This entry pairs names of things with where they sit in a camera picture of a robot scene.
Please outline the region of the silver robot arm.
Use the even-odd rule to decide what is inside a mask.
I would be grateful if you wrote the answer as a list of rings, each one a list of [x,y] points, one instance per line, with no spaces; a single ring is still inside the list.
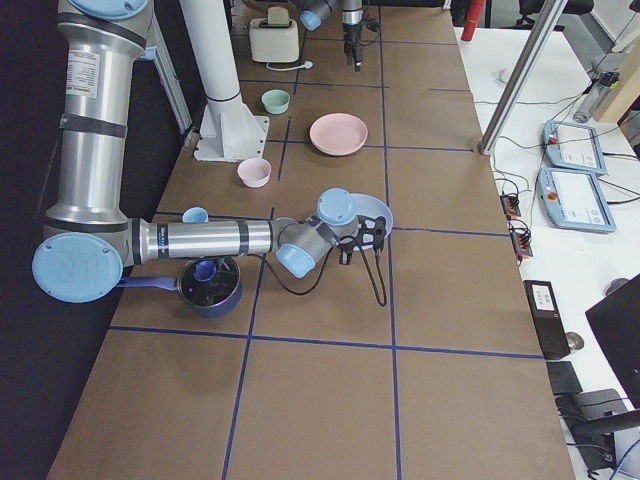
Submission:
[[[347,64],[352,65],[356,72],[361,70],[364,10],[360,0],[293,0],[290,4],[296,9],[303,26],[309,31],[317,30],[333,13],[340,10]]]
[[[132,218],[120,208],[133,69],[151,51],[159,26],[150,1],[62,1],[57,26],[68,44],[65,107],[53,156],[56,202],[43,210],[43,238],[31,272],[39,288],[68,303],[117,288],[171,289],[186,303],[236,305],[250,259],[290,294],[309,294],[328,260],[362,266],[375,299],[385,294],[380,256],[392,225],[332,188],[310,207],[279,216],[237,170],[264,151],[270,120],[253,114],[240,90],[225,6],[179,5],[206,95],[199,126],[177,157],[192,164],[172,178],[156,211]]]

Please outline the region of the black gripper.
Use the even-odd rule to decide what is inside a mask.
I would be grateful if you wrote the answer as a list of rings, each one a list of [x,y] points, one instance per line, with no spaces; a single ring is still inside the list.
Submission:
[[[362,26],[362,22],[355,24],[342,23],[346,61],[349,66],[354,68],[355,72],[360,72],[363,64]]]
[[[358,216],[359,227],[355,234],[341,238],[339,264],[350,265],[352,252],[356,249],[373,248],[376,252],[384,249],[387,236],[387,222],[384,216]]]

